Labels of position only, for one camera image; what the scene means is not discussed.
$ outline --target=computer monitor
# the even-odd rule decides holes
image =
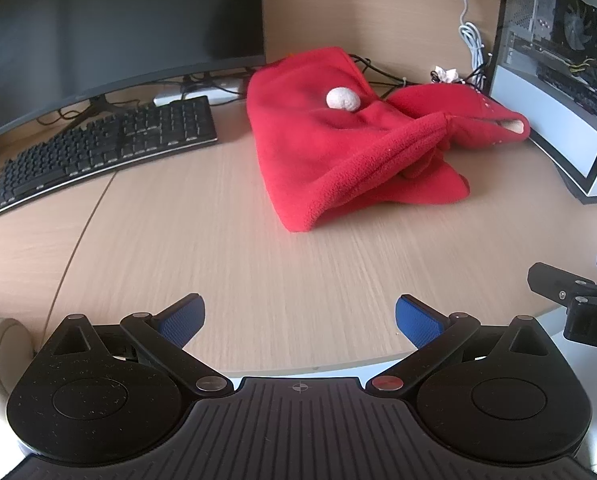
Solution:
[[[0,134],[107,92],[264,61],[262,0],[0,0]]]
[[[597,202],[597,0],[502,0],[491,97],[524,114],[531,139],[582,202]]]

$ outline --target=power strip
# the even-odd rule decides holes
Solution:
[[[222,79],[216,81],[216,87],[208,86],[191,92],[185,92],[185,99],[194,99],[194,97],[201,97],[206,95],[210,100],[210,105],[219,105],[233,101],[238,98],[237,94],[245,93],[245,84],[242,79]],[[162,106],[178,101],[181,99],[182,93],[179,89],[163,92],[154,98],[156,106]]]

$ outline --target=circular pad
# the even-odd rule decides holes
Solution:
[[[125,387],[106,378],[73,381],[54,394],[54,407],[77,420],[96,420],[118,412],[128,400]]]
[[[483,381],[472,390],[472,400],[483,413],[503,420],[531,418],[547,403],[538,386],[510,378]]]

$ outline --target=white ball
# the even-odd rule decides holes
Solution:
[[[329,108],[355,112],[360,108],[360,97],[354,90],[339,86],[327,94],[327,105]]]

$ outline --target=metal screw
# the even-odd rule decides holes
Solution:
[[[196,381],[196,387],[204,392],[219,392],[227,386],[227,381],[223,377],[208,375],[201,377]]]
[[[399,377],[393,375],[381,375],[372,379],[372,386],[381,392],[395,392],[400,390],[405,383]]]

